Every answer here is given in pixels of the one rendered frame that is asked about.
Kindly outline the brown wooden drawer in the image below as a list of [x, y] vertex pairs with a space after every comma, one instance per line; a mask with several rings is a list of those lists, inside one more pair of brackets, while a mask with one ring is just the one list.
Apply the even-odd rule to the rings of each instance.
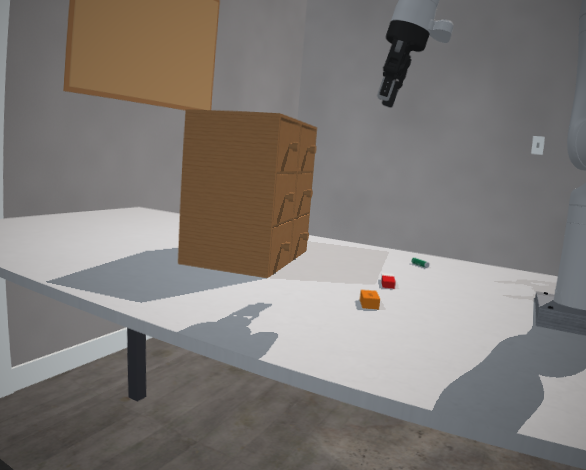
[[309, 210], [310, 197], [312, 197], [313, 194], [313, 190], [311, 190], [311, 184], [312, 173], [297, 174], [294, 215]]
[[280, 175], [276, 175], [273, 222], [293, 215], [296, 198], [296, 174], [280, 172], [276, 174]]
[[269, 274], [284, 265], [290, 259], [292, 220], [286, 220], [272, 226]]
[[315, 137], [316, 132], [301, 127], [298, 168], [313, 168]]
[[297, 168], [299, 136], [300, 126], [281, 120], [277, 168]]
[[309, 239], [308, 220], [309, 214], [294, 217], [291, 259], [306, 250], [306, 243]]

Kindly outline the brown wooden chest of drawers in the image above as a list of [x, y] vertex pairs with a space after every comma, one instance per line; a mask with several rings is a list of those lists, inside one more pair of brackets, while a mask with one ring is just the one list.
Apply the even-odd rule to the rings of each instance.
[[[312, 173], [313, 168], [277, 168], [281, 120], [316, 132], [317, 127], [281, 113], [185, 111], [178, 264], [269, 278], [276, 173]], [[301, 126], [302, 125], [302, 126]], [[311, 128], [312, 127], [312, 128]], [[292, 243], [291, 234], [291, 243]]]

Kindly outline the green battery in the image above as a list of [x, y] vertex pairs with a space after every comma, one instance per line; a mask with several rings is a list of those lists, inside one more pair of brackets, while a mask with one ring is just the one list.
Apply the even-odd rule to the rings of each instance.
[[417, 258], [413, 258], [412, 259], [412, 263], [413, 264], [416, 264], [416, 265], [419, 265], [419, 266], [422, 266], [422, 267], [425, 267], [425, 268], [428, 268], [430, 266], [430, 263], [429, 262], [426, 262], [426, 261], [423, 261], [423, 260], [420, 260], [420, 259], [417, 259]]

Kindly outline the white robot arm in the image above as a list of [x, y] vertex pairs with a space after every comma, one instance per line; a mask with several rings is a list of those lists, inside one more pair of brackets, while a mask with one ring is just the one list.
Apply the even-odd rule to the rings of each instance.
[[[414, 23], [433, 39], [448, 43], [449, 20], [434, 21], [439, 0], [399, 0], [392, 20]], [[567, 137], [571, 163], [586, 171], [586, 0], [579, 15], [576, 88]], [[554, 302], [586, 310], [586, 183], [571, 192]]]

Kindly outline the orange 9v battery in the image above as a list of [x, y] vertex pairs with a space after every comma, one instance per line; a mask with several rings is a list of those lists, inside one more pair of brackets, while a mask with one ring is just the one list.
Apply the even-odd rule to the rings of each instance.
[[378, 309], [379, 310], [380, 297], [379, 297], [377, 291], [361, 290], [360, 302], [361, 302], [362, 308]]

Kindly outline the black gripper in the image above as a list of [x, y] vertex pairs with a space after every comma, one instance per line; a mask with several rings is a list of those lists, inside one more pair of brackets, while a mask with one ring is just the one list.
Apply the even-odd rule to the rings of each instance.
[[[390, 22], [386, 39], [392, 45], [383, 66], [383, 76], [385, 78], [383, 77], [377, 94], [377, 97], [383, 100], [382, 104], [384, 106], [393, 107], [398, 89], [403, 86], [403, 80], [411, 64], [409, 54], [411, 51], [423, 51], [429, 34], [426, 29], [414, 23], [402, 20], [392, 20]], [[396, 81], [397, 79], [399, 82]]]

